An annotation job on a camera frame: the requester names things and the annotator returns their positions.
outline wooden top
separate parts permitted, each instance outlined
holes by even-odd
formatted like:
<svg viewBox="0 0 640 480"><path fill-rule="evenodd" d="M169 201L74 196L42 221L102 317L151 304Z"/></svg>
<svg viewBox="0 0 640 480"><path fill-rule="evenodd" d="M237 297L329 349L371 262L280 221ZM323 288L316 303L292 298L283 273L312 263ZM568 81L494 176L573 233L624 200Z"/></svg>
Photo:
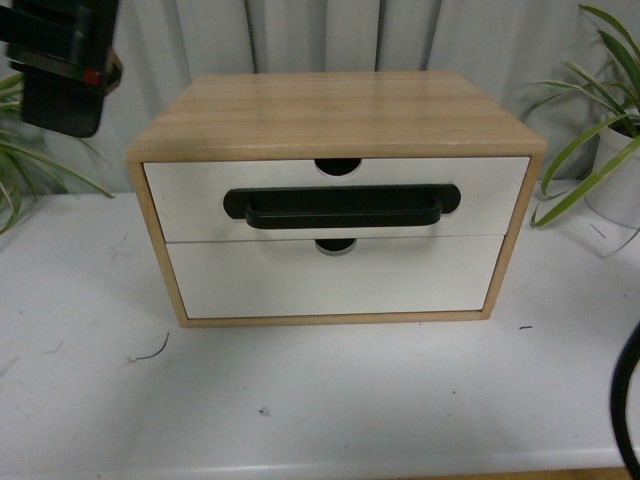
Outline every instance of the wooden top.
<svg viewBox="0 0 640 480"><path fill-rule="evenodd" d="M451 73L219 75L198 78L127 158L530 156L545 145Z"/></svg>

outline bottom drawer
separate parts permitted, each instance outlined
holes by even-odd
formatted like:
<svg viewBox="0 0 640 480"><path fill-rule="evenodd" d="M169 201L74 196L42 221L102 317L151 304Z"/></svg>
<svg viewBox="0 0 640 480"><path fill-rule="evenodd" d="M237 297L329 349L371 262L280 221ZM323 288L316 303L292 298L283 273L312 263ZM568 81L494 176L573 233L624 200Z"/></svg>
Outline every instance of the bottom drawer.
<svg viewBox="0 0 640 480"><path fill-rule="evenodd" d="M502 236L168 244L187 317L481 310Z"/></svg>

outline white curtain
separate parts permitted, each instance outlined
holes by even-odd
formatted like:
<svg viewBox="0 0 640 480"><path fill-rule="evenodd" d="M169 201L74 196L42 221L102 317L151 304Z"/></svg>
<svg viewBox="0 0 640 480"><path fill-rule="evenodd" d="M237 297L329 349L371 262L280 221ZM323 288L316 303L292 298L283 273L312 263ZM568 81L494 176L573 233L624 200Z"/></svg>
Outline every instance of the white curtain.
<svg viewBox="0 0 640 480"><path fill-rule="evenodd" d="M544 94L530 82L562 78L564 60L594 72L604 64L595 22L579 11L583 1L121 0L115 50L124 75L90 140L101 157L50 133L48 148L110 190L130 191L126 147L196 76L209 73L447 70L520 117ZM590 4L638 38L637 0ZM572 99L526 123L548 140L549 159L592 114ZM580 174L592 158L587 149L564 174Z"/></svg>

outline small debris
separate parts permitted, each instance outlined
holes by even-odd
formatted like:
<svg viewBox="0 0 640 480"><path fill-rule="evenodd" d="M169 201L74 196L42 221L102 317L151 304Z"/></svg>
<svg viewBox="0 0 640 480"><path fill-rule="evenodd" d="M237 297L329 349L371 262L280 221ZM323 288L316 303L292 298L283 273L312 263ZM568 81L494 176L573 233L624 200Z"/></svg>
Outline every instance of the small debris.
<svg viewBox="0 0 640 480"><path fill-rule="evenodd" d="M600 230L598 230L598 229L596 228L596 226L595 226L593 223L590 223L589 225L590 225L590 226L591 226L591 228L593 228L596 232L598 232L602 238L604 238L605 240L607 239L606 235L605 235L604 233L602 233Z"/></svg>
<svg viewBox="0 0 640 480"><path fill-rule="evenodd" d="M162 351L164 350L164 348L167 346L167 342L168 341L169 341L169 332L167 332L167 336L165 337L164 343L162 344L162 347L160 347L160 350L158 350L153 355L148 355L146 357L129 357L129 363L135 363L138 360L146 360L148 358L153 358L153 357L156 357L156 356L160 355L162 353Z"/></svg>
<svg viewBox="0 0 640 480"><path fill-rule="evenodd" d="M0 369L0 378L4 377L7 373L9 373L9 370L11 370L13 366L16 363L18 363L18 361L20 361L20 357L14 357L9 361L9 363L7 363L4 367L2 367L2 369Z"/></svg>
<svg viewBox="0 0 640 480"><path fill-rule="evenodd" d="M46 352L44 352L44 354L45 355L53 355L53 354L58 353L60 351L60 349L62 348L62 344L63 343L64 342L61 341L54 350L47 350Z"/></svg>

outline wooden cabinet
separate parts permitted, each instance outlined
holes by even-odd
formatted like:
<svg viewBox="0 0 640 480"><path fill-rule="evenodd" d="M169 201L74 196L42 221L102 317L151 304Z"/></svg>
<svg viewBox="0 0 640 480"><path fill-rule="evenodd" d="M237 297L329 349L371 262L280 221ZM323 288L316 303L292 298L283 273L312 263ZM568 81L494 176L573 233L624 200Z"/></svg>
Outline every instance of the wooden cabinet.
<svg viewBox="0 0 640 480"><path fill-rule="evenodd" d="M201 77L127 157L180 324L218 326L488 318L544 150L459 76L345 73Z"/></svg>

